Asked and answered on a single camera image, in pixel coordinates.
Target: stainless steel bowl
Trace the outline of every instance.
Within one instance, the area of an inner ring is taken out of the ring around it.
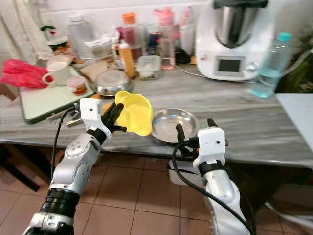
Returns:
[[[119,91],[129,91],[133,82],[120,70],[109,70],[98,75],[93,90],[99,95],[115,96]]]
[[[158,112],[152,120],[152,135],[167,143],[177,143],[176,125],[179,123],[187,139],[196,136],[198,120],[183,109],[166,109]]]

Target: white cable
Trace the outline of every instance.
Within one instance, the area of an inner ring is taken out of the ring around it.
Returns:
[[[192,72],[188,72],[186,70],[183,70],[182,68],[178,67],[177,65],[175,65],[176,68],[178,68],[179,70],[187,73],[187,74],[191,74],[191,75],[194,75],[194,76],[198,76],[198,77],[205,77],[205,78],[209,78],[209,77],[206,77],[206,76],[203,76],[201,74],[196,74],[196,73],[192,73]],[[240,82],[240,83],[256,83],[256,82],[247,82],[247,81],[232,81],[232,82]]]
[[[306,52],[304,52],[299,59],[297,59],[297,61],[288,69],[286,69],[285,71],[283,71],[281,77],[287,75],[288,73],[294,71],[303,61],[305,58],[308,57],[308,55],[310,55],[312,53],[312,50],[307,50]]]
[[[286,220],[292,221],[294,223],[300,224],[302,226],[305,226],[307,228],[313,229],[313,222],[308,221],[306,219],[299,218],[297,216],[292,216],[288,214],[280,213],[278,210],[276,210],[270,203],[266,202],[265,205],[270,208],[272,211],[274,211],[276,214],[278,214],[280,217],[283,217]]]

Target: marble countertop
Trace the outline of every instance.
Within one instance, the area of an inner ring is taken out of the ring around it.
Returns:
[[[195,66],[183,68],[199,73]],[[136,79],[134,82],[133,92],[147,97],[154,112],[166,108],[185,109],[198,118],[200,128],[207,127],[207,118],[213,118],[229,141],[228,160],[313,169],[313,154],[279,101],[276,97],[254,97],[249,91],[250,83],[215,81],[178,69],[164,71],[159,80]],[[0,115],[0,142],[53,145],[57,121],[26,124],[18,99],[1,107]],[[58,146],[66,147],[83,132],[83,124],[63,127]],[[172,155],[173,146],[152,136],[116,132],[103,145],[103,150],[160,156]]]

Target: small jar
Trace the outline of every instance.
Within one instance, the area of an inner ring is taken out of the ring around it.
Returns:
[[[67,86],[74,93],[74,95],[80,96],[87,91],[86,79],[84,77],[71,77],[67,80]]]

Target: pink bottle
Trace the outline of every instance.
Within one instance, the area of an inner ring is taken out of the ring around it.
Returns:
[[[171,7],[165,7],[162,10],[154,10],[154,14],[159,18],[162,68],[171,70],[175,65],[174,12]]]

